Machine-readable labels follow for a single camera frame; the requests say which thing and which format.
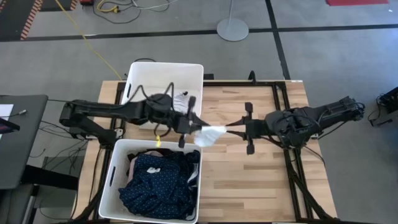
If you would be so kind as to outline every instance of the yellow cable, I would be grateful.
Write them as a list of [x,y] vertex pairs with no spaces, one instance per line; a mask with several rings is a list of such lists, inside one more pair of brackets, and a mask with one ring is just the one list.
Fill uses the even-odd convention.
[[117,11],[117,9],[118,9],[118,7],[117,6],[113,6],[113,8],[111,8],[111,9],[101,9],[101,6],[102,6],[102,4],[105,2],[105,0],[102,0],[98,5],[97,5],[97,9],[100,11],[100,12],[112,12],[112,11],[114,11],[114,12],[116,12]]
[[123,80],[122,77],[119,75],[119,73],[100,55],[100,53],[98,53],[96,50],[94,50],[94,48],[91,46],[91,44],[88,42],[88,40],[86,39],[84,33],[80,30],[79,26],[77,25],[77,23],[72,19],[72,17],[69,15],[69,13],[62,7],[61,3],[58,0],[55,0],[55,2],[58,4],[58,6],[62,9],[62,11],[68,16],[69,20],[71,20],[71,22],[75,25],[75,28],[79,31],[80,35],[83,37],[83,39],[85,40],[88,48],[94,52],[94,54],[96,54],[100,59],[102,59],[102,61],[105,62],[105,64],[120,78],[120,80]]

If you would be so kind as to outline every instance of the black metal frame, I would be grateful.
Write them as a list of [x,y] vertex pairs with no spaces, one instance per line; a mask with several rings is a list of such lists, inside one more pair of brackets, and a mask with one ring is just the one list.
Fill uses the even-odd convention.
[[[115,97],[115,104],[119,104],[125,86],[126,86],[126,82],[118,83],[118,89],[117,89],[116,97]],[[250,73],[248,81],[207,82],[205,80],[203,82],[203,86],[269,86],[272,88],[272,92],[274,95],[275,108],[277,110],[281,110],[278,90],[280,90],[282,92],[282,97],[284,100],[285,108],[286,109],[290,108],[289,97],[287,94],[285,81],[274,81],[274,82],[257,81],[256,75],[254,74],[253,71]],[[125,126],[124,121],[121,121],[121,126],[122,127]],[[116,119],[111,120],[110,128],[111,129],[116,128]],[[103,186],[104,182],[106,180],[106,174],[107,174],[108,166],[109,166],[109,162],[110,162],[110,155],[111,155],[111,150],[106,150],[105,156],[104,156],[104,162],[103,162],[103,166],[102,166],[102,171],[101,171],[101,177],[100,177],[100,181],[99,181],[99,186]],[[289,187],[290,187],[290,192],[291,192],[291,196],[292,196],[292,205],[293,205],[293,209],[294,209],[294,213],[295,213],[296,222],[303,221],[303,220],[306,220],[306,221],[314,220],[313,215],[312,215],[313,207],[310,205],[310,201],[313,202],[313,204],[314,204],[315,199],[306,190],[307,183],[305,181],[305,175],[304,175],[304,170],[303,170],[303,165],[302,165],[302,160],[301,160],[300,154],[298,152],[295,152],[295,161],[296,161],[298,175],[295,175],[296,172],[294,171],[294,168],[292,166],[292,160],[291,160],[290,154],[287,150],[284,150],[284,157],[285,157],[287,175],[289,177]],[[302,190],[302,193],[304,196],[307,218],[301,217],[299,198],[297,196],[297,190],[296,190],[295,184],[297,184],[297,186]],[[98,217],[99,217],[98,216],[98,206],[99,205],[97,205],[95,208],[93,219],[98,219]]]

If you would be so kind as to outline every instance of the black desk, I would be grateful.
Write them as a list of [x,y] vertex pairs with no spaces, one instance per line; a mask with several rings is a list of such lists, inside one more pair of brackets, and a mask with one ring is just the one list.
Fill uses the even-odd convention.
[[0,189],[14,189],[19,184],[39,184],[76,190],[78,178],[27,165],[30,151],[42,120],[48,96],[0,96],[0,104],[12,104],[11,114],[27,113],[9,118],[21,129],[3,134],[0,139]]

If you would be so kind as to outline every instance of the navy polka dot clothing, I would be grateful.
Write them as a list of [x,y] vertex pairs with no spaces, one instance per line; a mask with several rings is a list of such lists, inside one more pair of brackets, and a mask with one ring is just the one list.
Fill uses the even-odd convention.
[[[133,179],[123,189],[119,198],[133,214],[160,219],[185,219],[191,215],[197,202],[197,192],[188,188],[193,164],[199,163],[200,153],[176,152],[167,157],[147,154],[138,156]],[[149,168],[160,168],[150,173]]]

